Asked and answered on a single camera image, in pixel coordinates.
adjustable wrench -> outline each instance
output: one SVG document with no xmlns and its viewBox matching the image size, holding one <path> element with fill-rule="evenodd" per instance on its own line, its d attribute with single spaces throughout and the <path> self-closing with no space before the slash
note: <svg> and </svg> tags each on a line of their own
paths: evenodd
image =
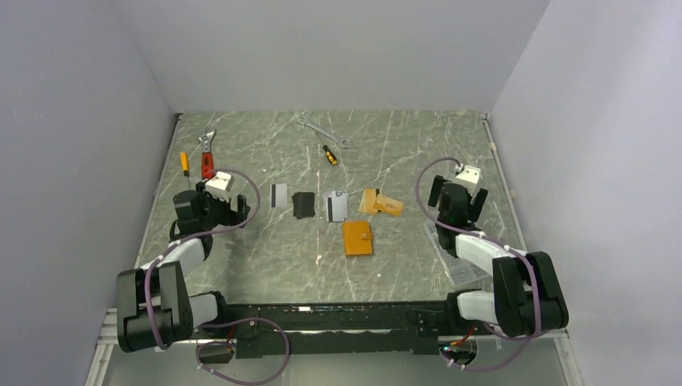
<svg viewBox="0 0 682 386">
<path fill-rule="evenodd" d="M 216 136 L 216 129 L 205 129 L 203 135 L 199 137 L 199 141 L 203 146 L 203 151 L 201 153 L 201 178 L 202 179 L 212 179 L 216 175 L 213 171 L 213 154 L 211 153 L 211 142 Z"/>
</svg>

white backdrop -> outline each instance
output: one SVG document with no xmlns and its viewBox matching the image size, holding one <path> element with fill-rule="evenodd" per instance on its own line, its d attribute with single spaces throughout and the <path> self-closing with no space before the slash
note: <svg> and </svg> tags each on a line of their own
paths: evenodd
<svg viewBox="0 0 682 386">
<path fill-rule="evenodd" d="M 490 111 L 549 0 L 113 0 L 175 112 Z"/>
<path fill-rule="evenodd" d="M 2 2 L 0 90 L 0 384 L 84 384 L 173 114 L 108 1 Z"/>
<path fill-rule="evenodd" d="M 594 385 L 682 379 L 682 2 L 553 0 L 493 111 Z"/>
</svg>

gray marble tabletop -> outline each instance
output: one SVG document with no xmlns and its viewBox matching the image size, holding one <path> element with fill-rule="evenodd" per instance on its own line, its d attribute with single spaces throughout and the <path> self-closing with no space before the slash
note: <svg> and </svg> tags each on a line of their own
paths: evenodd
<svg viewBox="0 0 682 386">
<path fill-rule="evenodd" d="M 339 158 L 331 166 L 321 140 L 295 117 L 312 121 L 353 140 L 340 149 L 324 140 Z M 490 191 L 478 226 L 513 247 L 519 239 L 512 223 L 499 172 L 486 133 L 474 112 L 442 111 L 266 111 L 185 113 L 170 149 L 158 202 L 145 240 L 141 264 L 166 247 L 175 219 L 172 197 L 187 188 L 179 154 L 189 155 L 191 181 L 199 180 L 205 127 L 217 129 L 213 141 L 216 168 L 244 171 L 257 183 L 261 209 L 246 228 L 215 236 L 211 256 L 186 273 L 190 294 L 219 290 L 231 303 L 364 302 L 444 299 L 453 289 L 438 255 L 423 231 L 425 216 L 414 198 L 417 174 L 431 160 L 446 155 L 482 169 L 483 187 Z M 436 174 L 452 176 L 443 163 L 425 175 L 424 200 Z M 271 208 L 272 183 L 288 184 L 288 206 Z M 372 216 L 358 211 L 364 188 L 405 203 L 399 217 Z M 371 256 L 347 258 L 341 224 L 324 220 L 320 193 L 350 194 L 349 220 L 368 220 L 373 235 Z M 290 196 L 315 193 L 314 218 L 297 220 Z M 255 195 L 237 177 L 232 192 Z"/>
</svg>

yellow screwdriver handle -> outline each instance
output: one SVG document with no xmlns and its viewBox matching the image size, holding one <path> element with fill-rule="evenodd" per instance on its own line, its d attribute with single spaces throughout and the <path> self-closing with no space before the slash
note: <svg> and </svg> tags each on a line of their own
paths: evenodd
<svg viewBox="0 0 682 386">
<path fill-rule="evenodd" d="M 190 175 L 190 163 L 187 161 L 187 153 L 184 151 L 180 153 L 180 162 L 183 164 L 183 174 L 185 176 Z"/>
<path fill-rule="evenodd" d="M 335 166 L 337 163 L 339 163 L 339 161 L 336 160 L 336 156 L 334 155 L 334 153 L 332 153 L 331 150 L 329 150 L 329 146 L 325 145 L 322 146 L 322 148 L 324 150 L 324 155 L 327 156 L 327 161 L 329 161 L 330 164 Z"/>
</svg>

red handle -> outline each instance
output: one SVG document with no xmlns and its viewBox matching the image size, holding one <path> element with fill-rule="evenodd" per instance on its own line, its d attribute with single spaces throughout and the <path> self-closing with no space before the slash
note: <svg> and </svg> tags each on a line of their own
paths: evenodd
<svg viewBox="0 0 682 386">
<path fill-rule="evenodd" d="M 216 173 L 213 171 L 213 154 L 201 154 L 201 178 L 212 179 Z"/>
</svg>

